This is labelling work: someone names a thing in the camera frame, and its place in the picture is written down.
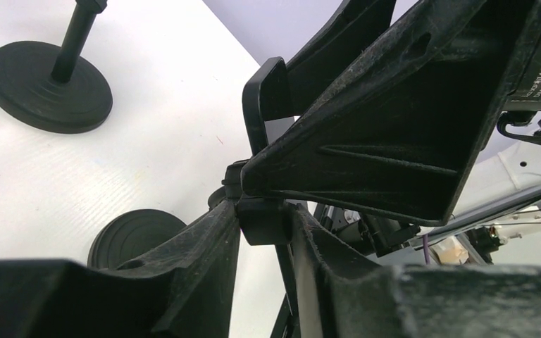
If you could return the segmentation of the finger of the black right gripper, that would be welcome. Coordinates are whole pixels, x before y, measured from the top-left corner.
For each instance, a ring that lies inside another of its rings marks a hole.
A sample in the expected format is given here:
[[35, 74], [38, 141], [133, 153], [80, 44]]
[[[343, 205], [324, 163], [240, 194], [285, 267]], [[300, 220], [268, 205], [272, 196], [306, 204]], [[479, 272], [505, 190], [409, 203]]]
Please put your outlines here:
[[502, 2], [416, 2], [252, 170], [284, 198], [443, 225], [516, 82]]
[[342, 1], [287, 62], [294, 114], [301, 115], [390, 26], [395, 0]]

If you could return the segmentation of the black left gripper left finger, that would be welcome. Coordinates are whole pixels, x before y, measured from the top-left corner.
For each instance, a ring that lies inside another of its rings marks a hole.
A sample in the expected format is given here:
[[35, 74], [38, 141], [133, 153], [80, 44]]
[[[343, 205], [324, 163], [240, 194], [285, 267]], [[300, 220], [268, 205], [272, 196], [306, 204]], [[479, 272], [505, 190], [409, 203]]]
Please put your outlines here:
[[115, 270], [0, 261], [0, 337], [227, 337], [239, 245], [224, 201]]

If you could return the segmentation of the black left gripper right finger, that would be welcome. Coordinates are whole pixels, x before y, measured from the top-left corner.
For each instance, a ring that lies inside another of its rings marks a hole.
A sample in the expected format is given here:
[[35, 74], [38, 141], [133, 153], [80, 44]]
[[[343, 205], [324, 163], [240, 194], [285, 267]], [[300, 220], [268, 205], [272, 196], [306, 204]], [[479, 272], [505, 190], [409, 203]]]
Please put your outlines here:
[[378, 265], [291, 210], [303, 337], [541, 337], [541, 268]]

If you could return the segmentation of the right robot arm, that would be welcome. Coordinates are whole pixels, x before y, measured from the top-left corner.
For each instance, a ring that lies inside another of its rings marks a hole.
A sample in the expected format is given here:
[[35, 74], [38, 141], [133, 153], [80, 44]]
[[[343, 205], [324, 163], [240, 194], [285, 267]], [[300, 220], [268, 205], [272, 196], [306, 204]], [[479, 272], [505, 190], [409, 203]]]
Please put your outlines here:
[[423, 225], [541, 185], [541, 146], [489, 158], [541, 111], [541, 1], [344, 1], [290, 60], [246, 84], [250, 196]]

